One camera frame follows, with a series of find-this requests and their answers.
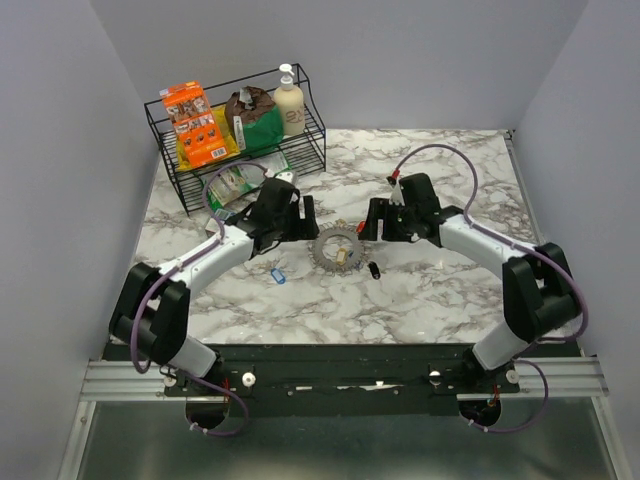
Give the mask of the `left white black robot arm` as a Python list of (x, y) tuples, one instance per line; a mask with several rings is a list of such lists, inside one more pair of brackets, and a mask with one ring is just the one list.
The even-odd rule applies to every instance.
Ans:
[(234, 267), (286, 242), (319, 235), (314, 199), (291, 182), (267, 179), (257, 199), (218, 223), (219, 231), (186, 254), (153, 267), (134, 265), (119, 295), (109, 332), (129, 346), (134, 368), (152, 363), (187, 373), (201, 395), (214, 393), (222, 380), (219, 354), (188, 335), (192, 298)]

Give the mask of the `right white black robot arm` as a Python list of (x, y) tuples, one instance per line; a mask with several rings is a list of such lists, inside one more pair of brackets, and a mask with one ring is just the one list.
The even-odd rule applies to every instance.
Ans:
[(424, 173), (405, 178), (393, 174), (389, 180), (392, 196), (370, 200), (358, 230), (361, 240), (424, 239), (467, 257), (502, 282), (504, 320), (465, 353), (459, 371), (467, 389), (485, 390), (514, 357), (586, 315), (584, 297), (558, 245), (522, 244), (473, 221), (466, 210), (443, 207)]

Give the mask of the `yellow key tag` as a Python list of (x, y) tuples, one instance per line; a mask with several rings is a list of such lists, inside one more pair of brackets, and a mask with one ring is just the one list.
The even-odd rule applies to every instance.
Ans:
[(349, 256), (349, 252), (347, 249), (345, 248), (339, 248), (336, 254), (336, 264), (337, 265), (344, 265), (346, 263), (346, 261), (348, 260), (348, 256)]

